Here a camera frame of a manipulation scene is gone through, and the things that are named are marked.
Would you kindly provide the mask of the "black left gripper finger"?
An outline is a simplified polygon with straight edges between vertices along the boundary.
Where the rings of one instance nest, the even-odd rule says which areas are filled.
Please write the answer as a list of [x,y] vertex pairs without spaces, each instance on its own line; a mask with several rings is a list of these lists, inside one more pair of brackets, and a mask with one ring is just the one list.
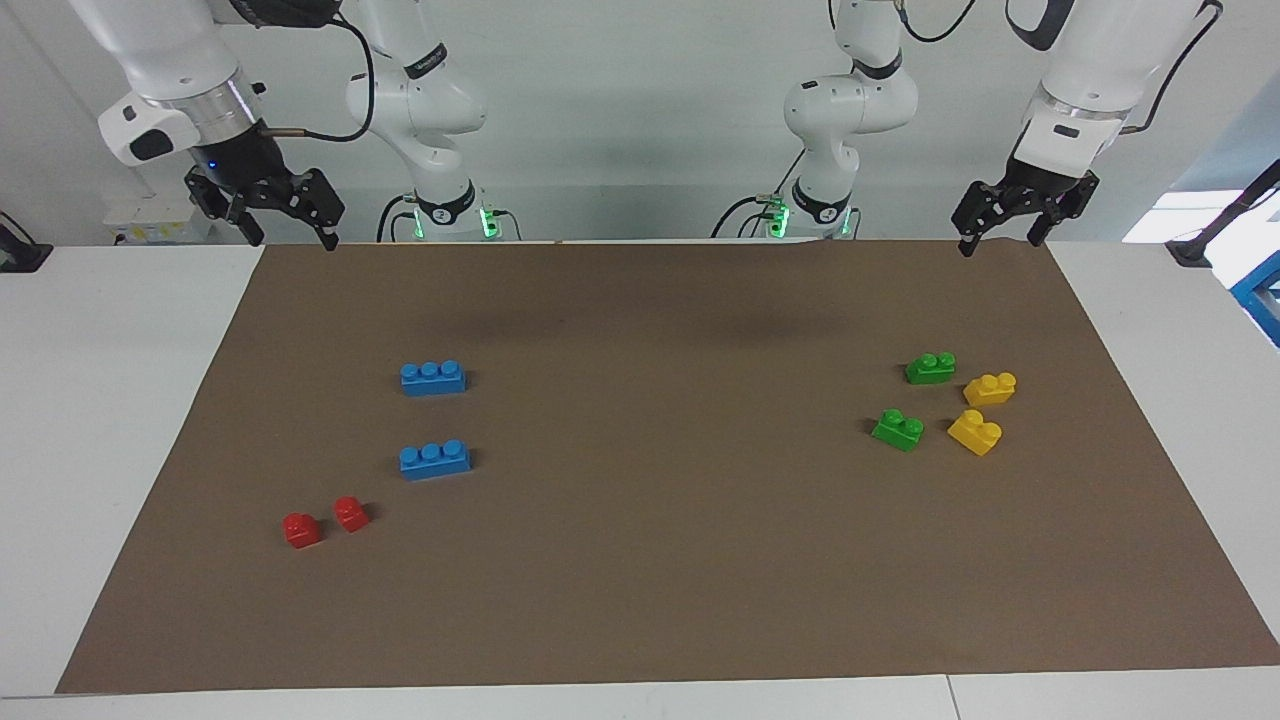
[[1005,183],[973,182],[966,188],[955,208],[955,229],[960,236],[957,249],[964,258],[972,258],[980,240],[1009,220],[1004,204],[1007,193]]
[[1065,220],[1080,217],[1098,184],[1098,176],[1093,172],[1087,172],[1068,192],[1055,199],[1046,199],[1042,211],[1030,227],[1030,245],[1033,247],[1042,246],[1052,228]]

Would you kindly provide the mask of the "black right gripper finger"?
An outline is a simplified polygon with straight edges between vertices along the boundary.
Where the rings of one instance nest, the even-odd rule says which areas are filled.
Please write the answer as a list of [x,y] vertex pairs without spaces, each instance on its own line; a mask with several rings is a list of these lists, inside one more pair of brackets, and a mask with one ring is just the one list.
[[192,204],[210,220],[225,222],[237,228],[252,247],[259,247],[265,233],[241,193],[227,197],[223,190],[201,170],[186,173],[186,187]]
[[291,217],[303,222],[326,251],[340,242],[337,227],[346,205],[323,170],[306,170],[291,177]]

